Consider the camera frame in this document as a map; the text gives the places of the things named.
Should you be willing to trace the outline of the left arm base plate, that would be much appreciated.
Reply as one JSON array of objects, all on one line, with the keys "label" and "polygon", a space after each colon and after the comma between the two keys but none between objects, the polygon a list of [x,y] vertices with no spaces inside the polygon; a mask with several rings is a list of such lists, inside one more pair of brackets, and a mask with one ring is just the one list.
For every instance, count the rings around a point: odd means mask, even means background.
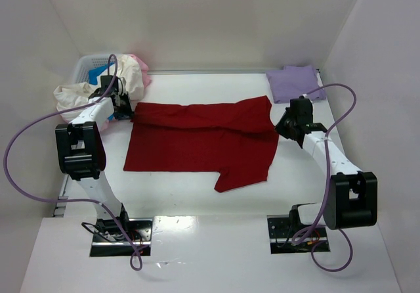
[{"label": "left arm base plate", "polygon": [[[133,248],[120,230],[110,233],[100,227],[98,223],[82,222],[81,226],[93,236],[91,257],[129,257],[134,253]],[[130,219],[127,227],[127,234],[133,244],[140,250],[140,255],[150,256],[153,219]]]}]

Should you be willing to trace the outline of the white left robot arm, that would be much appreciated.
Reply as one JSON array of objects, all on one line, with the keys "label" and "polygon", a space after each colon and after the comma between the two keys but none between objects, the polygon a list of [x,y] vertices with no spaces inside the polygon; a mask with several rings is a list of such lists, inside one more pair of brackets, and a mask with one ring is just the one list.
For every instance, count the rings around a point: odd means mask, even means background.
[{"label": "white left robot arm", "polygon": [[108,74],[100,80],[100,87],[89,97],[89,102],[104,98],[84,109],[70,123],[58,125],[55,136],[61,171],[76,181],[90,199],[97,201],[96,223],[91,232],[113,242],[123,239],[115,221],[128,231],[129,216],[104,173],[106,153],[100,130],[112,119],[130,120],[134,112],[124,79]]}]

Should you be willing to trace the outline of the white plastic laundry basket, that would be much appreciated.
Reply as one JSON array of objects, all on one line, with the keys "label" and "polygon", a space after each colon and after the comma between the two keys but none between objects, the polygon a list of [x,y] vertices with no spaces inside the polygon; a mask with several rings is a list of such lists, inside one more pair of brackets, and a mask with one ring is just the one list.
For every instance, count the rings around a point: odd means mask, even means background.
[{"label": "white plastic laundry basket", "polygon": [[90,82],[89,71],[101,66],[108,65],[110,54],[94,54],[81,57],[73,70],[68,85]]}]

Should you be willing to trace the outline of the cream white t shirt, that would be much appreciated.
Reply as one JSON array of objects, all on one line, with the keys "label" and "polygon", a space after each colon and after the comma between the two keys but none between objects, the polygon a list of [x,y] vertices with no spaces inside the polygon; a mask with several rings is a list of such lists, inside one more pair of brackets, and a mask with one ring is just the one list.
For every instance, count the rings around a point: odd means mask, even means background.
[{"label": "cream white t shirt", "polygon": [[116,55],[113,58],[105,55],[97,68],[92,63],[86,63],[96,59],[96,55],[81,58],[75,72],[75,82],[54,90],[57,110],[65,122],[72,122],[84,111],[85,105],[93,102],[95,97],[101,97],[111,79],[115,78],[113,87],[106,94],[114,108],[114,113],[108,119],[132,120],[134,112],[131,103],[140,101],[145,88],[151,83],[149,67],[135,55]]}]

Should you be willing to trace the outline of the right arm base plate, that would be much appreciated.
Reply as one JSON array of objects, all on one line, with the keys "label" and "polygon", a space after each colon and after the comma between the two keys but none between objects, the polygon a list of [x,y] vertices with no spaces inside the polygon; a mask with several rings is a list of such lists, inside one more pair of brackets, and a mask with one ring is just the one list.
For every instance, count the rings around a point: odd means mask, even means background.
[{"label": "right arm base plate", "polygon": [[291,220],[289,215],[269,215],[267,225],[271,254],[305,254],[311,253],[313,247],[315,252],[330,251],[324,227],[315,229],[302,243],[293,245],[292,236],[306,227],[300,219]]}]

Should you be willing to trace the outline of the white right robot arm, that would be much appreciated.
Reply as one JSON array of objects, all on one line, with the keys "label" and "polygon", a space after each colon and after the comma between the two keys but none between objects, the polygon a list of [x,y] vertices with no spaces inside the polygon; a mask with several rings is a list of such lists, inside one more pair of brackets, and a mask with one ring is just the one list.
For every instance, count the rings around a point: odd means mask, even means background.
[{"label": "white right robot arm", "polygon": [[377,177],[350,162],[329,138],[324,125],[313,122],[309,99],[301,96],[290,100],[275,130],[295,141],[325,174],[324,198],[313,225],[321,223],[337,230],[376,224]]}]

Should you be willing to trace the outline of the red t shirt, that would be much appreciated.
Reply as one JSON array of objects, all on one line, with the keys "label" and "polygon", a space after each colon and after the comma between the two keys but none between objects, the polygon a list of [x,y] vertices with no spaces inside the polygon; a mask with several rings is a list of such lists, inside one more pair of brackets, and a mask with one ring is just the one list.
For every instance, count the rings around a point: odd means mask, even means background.
[{"label": "red t shirt", "polygon": [[268,97],[236,103],[140,102],[124,171],[217,172],[217,192],[264,182],[279,135]]}]

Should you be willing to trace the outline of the folded purple t shirt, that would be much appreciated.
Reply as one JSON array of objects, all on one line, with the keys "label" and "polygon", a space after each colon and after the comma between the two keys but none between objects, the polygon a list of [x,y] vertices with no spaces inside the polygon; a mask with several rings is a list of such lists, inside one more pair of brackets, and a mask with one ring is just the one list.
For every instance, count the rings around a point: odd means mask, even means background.
[{"label": "folded purple t shirt", "polygon": [[284,66],[281,70],[269,70],[266,72],[266,78],[276,104],[289,103],[291,99],[304,94],[307,94],[312,101],[326,99],[324,90],[308,94],[320,86],[319,73],[312,65]]}]

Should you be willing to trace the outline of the blue t shirt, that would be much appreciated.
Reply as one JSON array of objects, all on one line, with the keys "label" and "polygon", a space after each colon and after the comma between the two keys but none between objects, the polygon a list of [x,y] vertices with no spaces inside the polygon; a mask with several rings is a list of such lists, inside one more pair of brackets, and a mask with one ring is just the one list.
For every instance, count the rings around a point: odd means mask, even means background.
[{"label": "blue t shirt", "polygon": [[103,66],[94,68],[92,70],[89,70],[89,73],[88,73],[89,83],[91,85],[95,85],[99,87],[102,84],[101,77],[110,75],[110,77],[112,78],[114,74],[114,68],[115,68],[114,63],[111,62],[110,66],[103,65]]}]

